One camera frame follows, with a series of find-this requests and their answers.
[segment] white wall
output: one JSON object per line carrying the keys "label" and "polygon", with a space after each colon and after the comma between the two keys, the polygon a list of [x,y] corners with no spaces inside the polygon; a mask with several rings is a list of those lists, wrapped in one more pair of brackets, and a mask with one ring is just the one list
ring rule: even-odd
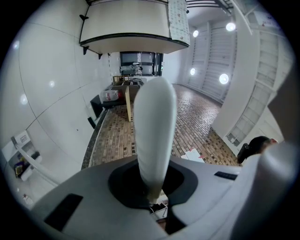
{"label": "white wall", "polygon": [[164,54],[162,77],[166,78],[170,83],[185,83],[188,78],[194,54],[194,30],[194,27],[189,26],[190,46],[188,48]]}
{"label": "white wall", "polygon": [[192,66],[195,74],[188,75],[186,86],[193,88],[222,103],[229,84],[221,84],[219,76],[228,74],[232,78],[235,53],[236,32],[225,28],[229,19],[206,22],[197,26],[199,35],[195,38]]}
{"label": "white wall", "polygon": [[283,141],[281,130],[266,104],[285,80],[294,56],[284,36],[268,28],[264,31],[252,29],[253,35],[250,35],[240,15],[236,16],[236,23],[236,68],[227,98],[212,127],[237,155],[243,143],[260,135]]}
{"label": "white wall", "polygon": [[[46,2],[16,36],[0,73],[0,147],[27,130],[41,164],[63,179],[81,169],[93,133],[87,119],[96,118],[90,100],[120,74],[119,53],[83,55],[79,15],[87,8],[85,0]],[[5,175],[15,193],[18,186],[34,201],[52,188],[37,174],[21,183],[8,164]]]}
{"label": "white wall", "polygon": [[212,128],[223,138],[236,124],[249,101],[255,83],[259,59],[259,34],[249,31],[240,15],[236,15],[237,55],[231,84]]}

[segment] ceiling lamp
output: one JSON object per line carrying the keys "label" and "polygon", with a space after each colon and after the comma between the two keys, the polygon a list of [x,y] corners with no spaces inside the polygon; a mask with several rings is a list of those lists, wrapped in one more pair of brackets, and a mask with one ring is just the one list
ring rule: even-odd
{"label": "ceiling lamp", "polygon": [[226,30],[229,31],[229,32],[234,31],[235,28],[236,28],[236,26],[235,26],[235,24],[232,23],[232,22],[230,22],[230,23],[228,23],[228,24],[226,25]]}
{"label": "ceiling lamp", "polygon": [[26,105],[28,103],[27,97],[25,94],[22,94],[20,97],[20,102],[22,105]]}
{"label": "ceiling lamp", "polygon": [[199,35],[199,32],[196,30],[193,32],[193,36],[196,38]]}
{"label": "ceiling lamp", "polygon": [[219,77],[220,83],[222,84],[226,84],[229,81],[229,77],[227,74],[223,73],[221,74],[221,76]]}
{"label": "ceiling lamp", "polygon": [[55,86],[55,81],[50,81],[50,82],[49,82],[49,86],[50,86],[51,88],[53,88],[53,87]]}
{"label": "ceiling lamp", "polygon": [[19,44],[20,44],[19,41],[15,41],[14,44],[13,44],[13,48],[14,49],[18,49],[19,48]]}
{"label": "ceiling lamp", "polygon": [[194,75],[196,73],[196,69],[192,68],[190,73],[191,73],[191,75]]}

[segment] white panel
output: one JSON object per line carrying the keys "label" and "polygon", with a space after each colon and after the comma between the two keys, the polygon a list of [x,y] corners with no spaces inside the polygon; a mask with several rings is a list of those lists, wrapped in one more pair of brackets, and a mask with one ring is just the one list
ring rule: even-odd
{"label": "white panel", "polygon": [[178,83],[181,80],[182,70],[185,62],[185,50],[164,54],[164,69],[162,77],[170,83]]}
{"label": "white panel", "polygon": [[201,24],[201,26],[197,27],[196,30],[201,34],[207,34],[207,24]]}
{"label": "white panel", "polygon": [[192,68],[195,68],[195,75],[190,75],[188,85],[198,88],[200,81],[204,78],[205,69],[204,63],[206,59],[207,53],[207,25],[204,25],[198,28],[199,36],[195,38],[195,48],[194,48],[194,56]]}
{"label": "white panel", "polygon": [[274,138],[281,142],[284,140],[280,127],[277,124],[275,118],[273,117],[271,111],[266,108],[264,112],[264,121],[259,126],[260,130],[264,132],[269,138]]}
{"label": "white panel", "polygon": [[[227,97],[212,124],[222,139],[234,128],[249,102],[255,85],[260,53],[259,32],[253,31],[250,35],[240,15],[236,15],[236,24],[238,28],[236,64]],[[229,147],[235,152],[235,146],[230,144]]]}
{"label": "white panel", "polygon": [[235,51],[232,45],[233,35],[234,32],[226,31],[225,22],[217,22],[211,26],[210,53],[202,91],[213,95],[220,102],[226,97],[229,84],[221,84],[219,77],[225,73],[231,78],[231,57]]}
{"label": "white panel", "polygon": [[90,84],[85,85],[84,87],[80,88],[82,91],[83,99],[85,101],[85,104],[87,106],[89,115],[93,120],[96,119],[94,110],[90,104],[90,101],[97,95],[100,95],[100,93],[107,87],[107,85],[104,85],[102,82],[92,82]]}
{"label": "white panel", "polygon": [[[243,142],[247,134],[249,134],[256,125],[259,125],[258,122],[260,118],[264,118],[263,113],[270,98],[270,93],[271,90],[268,87],[256,83],[252,97],[250,98],[243,115],[238,120],[236,126],[228,134],[228,139],[231,139],[231,135],[236,137],[236,141],[234,142],[235,146],[238,146],[241,142]],[[237,127],[242,130],[244,135],[236,135],[235,131]]]}
{"label": "white panel", "polygon": [[182,62],[180,63],[181,76],[178,80],[179,83],[187,84],[190,77],[190,69],[192,68],[194,47],[195,47],[195,37],[192,37],[192,32],[195,30],[194,27],[189,25],[189,30],[191,32],[190,36],[190,46],[182,50]]}
{"label": "white panel", "polygon": [[246,135],[243,132],[239,132],[239,134],[237,135],[236,139],[241,142],[244,138],[246,137]]}
{"label": "white panel", "polygon": [[288,74],[291,70],[292,64],[292,60],[285,58],[283,61],[283,73]]}
{"label": "white panel", "polygon": [[30,106],[39,116],[57,100],[79,88],[74,37],[27,23],[20,41],[20,69]]}
{"label": "white panel", "polygon": [[120,53],[112,52],[111,56],[109,57],[109,68],[112,76],[119,76],[121,74],[120,66]]}
{"label": "white panel", "polygon": [[101,81],[105,86],[108,86],[112,83],[112,76],[109,69],[109,61],[108,61],[108,55],[107,53],[103,54],[100,61],[100,77]]}
{"label": "white panel", "polygon": [[231,134],[232,134],[235,138],[237,138],[237,136],[239,135],[239,133],[240,133],[240,129],[239,129],[238,127],[235,127],[235,128],[232,130],[232,132],[231,132]]}
{"label": "white panel", "polygon": [[83,25],[81,41],[130,32],[170,38],[167,13],[167,5],[150,1],[110,1],[92,5],[87,14],[89,20]]}
{"label": "white panel", "polygon": [[82,164],[93,128],[78,89],[49,107],[38,121],[48,136],[70,157]]}
{"label": "white panel", "polygon": [[260,58],[256,78],[271,88],[278,68],[278,37],[260,32]]}
{"label": "white panel", "polygon": [[281,38],[280,40],[282,41],[284,57],[288,58],[290,60],[293,60],[295,55],[294,55],[294,51],[291,47],[291,44],[289,43],[289,41],[286,38]]}
{"label": "white panel", "polygon": [[48,0],[27,20],[43,26],[63,31],[79,38],[83,21],[88,9],[85,0]]}
{"label": "white panel", "polygon": [[43,160],[41,164],[61,179],[66,180],[81,170],[81,165],[63,152],[35,120],[27,129],[31,141]]}
{"label": "white panel", "polygon": [[83,48],[77,43],[78,39],[74,38],[75,62],[80,87],[94,81],[100,81],[100,60],[98,54],[87,51],[83,54]]}
{"label": "white panel", "polygon": [[24,131],[35,119],[26,100],[20,69],[19,50],[9,49],[0,72],[0,147],[3,148],[10,138]]}

